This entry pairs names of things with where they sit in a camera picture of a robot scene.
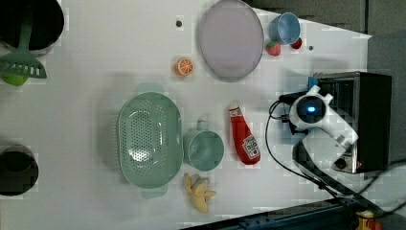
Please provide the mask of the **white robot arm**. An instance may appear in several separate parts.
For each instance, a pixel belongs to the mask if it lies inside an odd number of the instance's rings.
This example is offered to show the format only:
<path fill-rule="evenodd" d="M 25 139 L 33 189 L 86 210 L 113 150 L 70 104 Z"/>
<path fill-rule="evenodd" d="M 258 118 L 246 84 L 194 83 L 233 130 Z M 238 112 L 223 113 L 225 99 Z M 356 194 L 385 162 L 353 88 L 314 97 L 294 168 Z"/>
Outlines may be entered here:
<path fill-rule="evenodd" d="M 321 175 L 324 170 L 355 173 L 359 163 L 354 154 L 358 134 L 331 106 L 333 96 L 312 86 L 290 106 L 288 118 L 293 129 L 307 131 L 294 148 L 292 158 L 305 173 Z"/>

